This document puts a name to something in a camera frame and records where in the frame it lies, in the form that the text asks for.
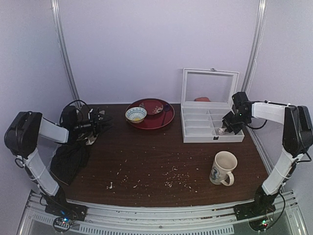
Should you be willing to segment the pink and cream underwear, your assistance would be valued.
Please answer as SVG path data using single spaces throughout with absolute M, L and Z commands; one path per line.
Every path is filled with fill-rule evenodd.
M 219 135 L 229 134 L 229 130 L 226 127 L 221 127 L 218 129 L 218 134 Z

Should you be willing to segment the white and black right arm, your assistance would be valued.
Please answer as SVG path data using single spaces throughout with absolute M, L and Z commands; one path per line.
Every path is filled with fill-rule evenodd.
M 308 154 L 313 144 L 313 125 L 306 106 L 280 104 L 270 101 L 250 101 L 245 92 L 232 96 L 235 112 L 228 112 L 222 119 L 222 128 L 238 134 L 243 127 L 250 128 L 253 118 L 264 119 L 283 125 L 282 152 L 268 178 L 255 193 L 253 202 L 234 207 L 237 215 L 264 214 L 273 207 L 282 186 L 292 176 L 302 157 Z

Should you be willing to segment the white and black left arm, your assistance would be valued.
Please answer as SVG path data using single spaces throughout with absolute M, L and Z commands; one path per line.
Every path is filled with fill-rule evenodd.
M 111 127 L 111 117 L 104 111 L 90 109 L 88 117 L 78 119 L 77 108 L 66 106 L 60 123 L 53 123 L 40 112 L 20 112 L 4 135 L 6 147 L 16 156 L 18 167 L 24 168 L 50 203 L 65 206 L 65 192 L 59 182 L 70 184 L 76 171 L 87 164 L 88 146 L 98 135 Z M 37 149 L 38 138 L 44 137 L 60 144 L 51 170 L 43 163 Z

